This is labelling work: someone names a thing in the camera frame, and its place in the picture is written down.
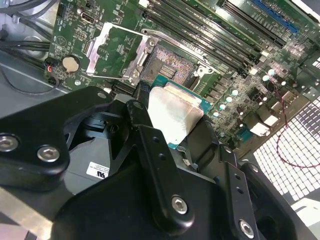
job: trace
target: capacitor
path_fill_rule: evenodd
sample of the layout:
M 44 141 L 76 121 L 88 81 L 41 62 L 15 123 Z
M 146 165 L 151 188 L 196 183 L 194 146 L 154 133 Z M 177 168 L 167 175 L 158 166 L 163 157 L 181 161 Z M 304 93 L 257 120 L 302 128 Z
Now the capacitor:
M 239 126 L 239 128 L 242 128 L 244 126 L 244 123 L 241 121 L 241 119 L 238 119 L 236 123 Z
M 269 75 L 269 76 L 274 76 L 276 74 L 276 71 L 272 68 L 272 67 L 268 67 L 266 69 L 266 73 Z
M 267 96 L 262 92 L 260 93 L 260 97 L 261 97 L 262 101 L 264 101 L 264 102 L 268 100 Z
M 244 114 L 243 109 L 241 107 L 239 107 L 239 106 L 236 108 L 236 111 L 240 116 L 242 116 Z
M 226 95 L 225 96 L 225 101 L 227 102 L 227 103 L 231 103 L 232 102 L 232 96 L 230 96 L 230 95 Z
M 262 104 L 264 104 L 264 101 L 262 100 L 261 97 L 257 97 L 255 101 L 259 104 L 259 106 L 261 106 Z
M 217 110 L 214 110 L 214 111 L 212 112 L 212 115 L 213 115 L 215 118 L 217 118 L 217 117 L 219 117 L 219 112 L 218 112 Z
M 276 81 L 277 81 L 279 84 L 281 84 L 282 86 L 284 86 L 284 85 L 287 84 L 287 82 L 286 82 L 282 77 L 280 77 L 280 76 L 276 76 L 275 79 L 276 79 Z
M 266 82 L 266 81 L 269 81 L 269 80 L 270 80 L 269 75 L 263 74 L 261 77 L 262 77 L 262 81 L 264 81 L 264 82 Z
M 289 85 L 293 88 L 297 88 L 298 87 L 298 83 L 293 80 L 293 79 L 289 79 Z
M 231 95 L 234 97 L 238 96 L 238 94 L 239 94 L 239 91 L 236 88 L 231 88 L 230 92 L 231 92 Z
M 219 109 L 220 109 L 220 110 L 225 110 L 226 107 L 227 107 L 223 102 L 220 102 L 220 103 L 218 104 L 218 106 L 219 106 Z
M 272 82 L 269 81 L 268 84 L 266 85 L 266 89 L 270 92 L 270 93 L 274 93 L 276 91 L 276 85 Z

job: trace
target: screw hole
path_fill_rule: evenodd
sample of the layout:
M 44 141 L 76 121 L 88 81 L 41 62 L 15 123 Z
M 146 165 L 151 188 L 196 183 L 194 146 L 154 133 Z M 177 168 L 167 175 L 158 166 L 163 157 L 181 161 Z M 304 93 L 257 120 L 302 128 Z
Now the screw hole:
M 240 187 L 237 186 L 237 187 L 236 187 L 236 190 L 238 191 L 238 193 L 244 194 L 244 191 L 242 191 Z
M 238 180 L 241 180 L 241 177 L 237 174 L 234 174 L 235 178 L 238 179 Z
M 159 158 L 160 158 L 162 161 L 166 160 L 166 156 L 165 156 L 163 153 L 160 153 L 160 154 L 159 154 Z
M 159 138 L 157 138 L 156 136 L 154 136 L 152 139 L 153 139 L 153 141 L 155 141 L 157 144 L 160 143 Z

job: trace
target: black plastic bracket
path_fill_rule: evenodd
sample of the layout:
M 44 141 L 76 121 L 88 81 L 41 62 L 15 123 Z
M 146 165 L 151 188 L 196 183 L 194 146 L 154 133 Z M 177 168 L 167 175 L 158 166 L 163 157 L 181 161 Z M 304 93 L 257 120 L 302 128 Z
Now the black plastic bracket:
M 255 206 L 257 225 L 266 239 L 317 239 L 258 166 L 245 163 L 241 170 Z
M 118 156 L 111 161 L 110 174 L 130 161 L 130 152 L 136 150 L 157 225 L 170 236 L 181 235 L 192 226 L 195 214 L 165 137 L 152 127 L 147 109 L 139 101 L 128 101 L 124 114 L 129 119 L 130 133 Z M 185 212 L 179 213 L 173 207 L 175 198 L 182 199 L 178 204 L 185 205 Z
M 199 173 L 214 179 L 223 192 L 221 207 L 225 207 L 225 215 L 221 216 L 221 229 L 224 235 L 228 239 L 248 239 L 240 225 L 240 221 L 245 221 L 251 228 L 250 234 L 259 239 L 245 174 L 237 168 L 235 154 L 218 141 L 207 116 L 198 122 L 187 142 L 192 162 L 199 164 Z
M 111 102 L 110 95 L 91 86 L 0 119 L 0 136 L 17 140 L 16 148 L 0 151 L 0 185 L 33 191 L 55 188 L 69 165 L 69 146 L 79 124 Z M 57 150 L 57 160 L 39 159 L 38 151 L 45 146 Z

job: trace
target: screw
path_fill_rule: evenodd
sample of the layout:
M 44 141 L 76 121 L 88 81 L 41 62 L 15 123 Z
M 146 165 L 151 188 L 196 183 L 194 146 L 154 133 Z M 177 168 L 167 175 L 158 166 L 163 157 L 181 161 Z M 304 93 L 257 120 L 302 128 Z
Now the screw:
M 259 172 L 259 169 L 258 169 L 255 165 L 250 164 L 250 167 L 251 167 L 251 169 L 252 169 L 253 171 L 255 171 L 256 173 Z
M 107 96 L 105 94 L 103 94 L 102 92 L 98 92 L 98 97 L 102 98 L 102 99 L 106 99 Z
M 186 214 L 188 210 L 188 206 L 186 202 L 179 196 L 175 196 L 172 198 L 172 207 L 178 214 Z
M 38 158 L 47 163 L 53 163 L 60 157 L 58 149 L 53 146 L 43 146 L 36 153 Z
M 150 41 L 149 41 L 149 45 L 150 45 L 151 47 L 154 47 L 154 46 L 156 45 L 155 40 L 150 39 Z
M 249 239 L 253 239 L 255 237 L 255 233 L 254 230 L 252 229 L 252 227 L 245 221 L 240 219 L 239 221 L 239 226 L 241 231 L 249 238 Z
M 19 145 L 14 136 L 0 136 L 0 152 L 11 152 Z
M 137 70 L 135 70 L 132 74 L 132 77 L 137 79 L 140 76 L 139 72 Z
M 141 104 L 140 102 L 138 102 L 138 101 L 135 101 L 135 102 L 133 103 L 133 105 L 134 105 L 137 109 L 143 109 L 143 108 L 144 108 L 144 106 L 142 106 L 142 104 Z

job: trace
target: circuit component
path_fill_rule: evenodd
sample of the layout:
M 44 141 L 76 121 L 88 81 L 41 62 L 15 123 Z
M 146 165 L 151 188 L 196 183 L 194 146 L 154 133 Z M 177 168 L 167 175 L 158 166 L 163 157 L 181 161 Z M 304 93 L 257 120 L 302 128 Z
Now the circuit component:
M 66 14 L 67 7 L 64 4 L 59 4 L 56 15 L 60 18 L 64 18 Z
M 164 46 L 157 45 L 140 76 L 142 80 L 152 83 L 158 75 L 162 75 L 184 86 L 196 69 L 197 66 L 189 60 Z
M 74 73 L 80 68 L 80 60 L 74 55 L 67 55 L 62 59 L 62 65 L 67 73 Z
M 266 137 L 270 134 L 270 128 L 260 122 L 258 116 L 254 112 L 250 112 L 243 122 L 247 125 L 250 132 L 259 136 Z
M 279 122 L 278 117 L 276 117 L 266 106 L 261 106 L 256 113 L 259 115 L 260 119 L 265 125 L 273 127 Z

